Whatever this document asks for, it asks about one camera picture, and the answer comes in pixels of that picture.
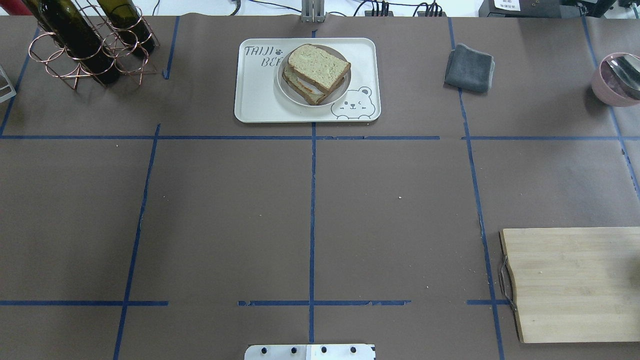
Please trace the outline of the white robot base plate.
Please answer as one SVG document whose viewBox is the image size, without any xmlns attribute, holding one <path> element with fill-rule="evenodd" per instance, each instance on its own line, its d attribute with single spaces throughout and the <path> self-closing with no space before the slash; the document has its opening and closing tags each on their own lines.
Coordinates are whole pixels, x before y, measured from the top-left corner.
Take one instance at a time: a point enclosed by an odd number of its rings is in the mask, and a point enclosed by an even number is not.
<svg viewBox="0 0 640 360">
<path fill-rule="evenodd" d="M 255 344 L 245 360 L 375 360 L 374 344 Z"/>
</svg>

